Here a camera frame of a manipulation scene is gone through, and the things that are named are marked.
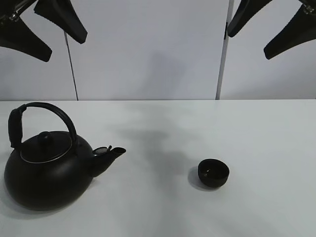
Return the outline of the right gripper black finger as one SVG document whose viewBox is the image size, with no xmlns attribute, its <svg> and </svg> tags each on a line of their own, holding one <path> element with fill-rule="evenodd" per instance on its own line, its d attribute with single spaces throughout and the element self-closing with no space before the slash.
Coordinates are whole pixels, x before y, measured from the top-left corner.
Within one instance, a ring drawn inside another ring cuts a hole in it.
<svg viewBox="0 0 316 237">
<path fill-rule="evenodd" d="M 265 46 L 267 59 L 316 39 L 316 5 L 302 4 L 288 24 Z"/>
<path fill-rule="evenodd" d="M 272 0 L 242 0 L 227 27 L 229 37 L 234 37 L 246 23 Z"/>
</svg>

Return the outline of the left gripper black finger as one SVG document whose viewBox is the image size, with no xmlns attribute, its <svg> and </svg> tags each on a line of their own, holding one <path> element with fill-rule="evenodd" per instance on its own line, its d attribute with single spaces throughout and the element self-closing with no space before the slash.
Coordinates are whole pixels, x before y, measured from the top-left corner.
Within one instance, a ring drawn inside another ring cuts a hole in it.
<svg viewBox="0 0 316 237">
<path fill-rule="evenodd" d="M 70 0 L 39 0 L 34 12 L 64 30 L 76 42 L 85 43 L 87 30 L 78 18 Z"/>
<path fill-rule="evenodd" d="M 5 15 L 0 18 L 0 46 L 20 51 L 44 62 L 48 62 L 52 55 L 50 47 L 35 35 L 21 18 L 11 20 Z"/>
</svg>

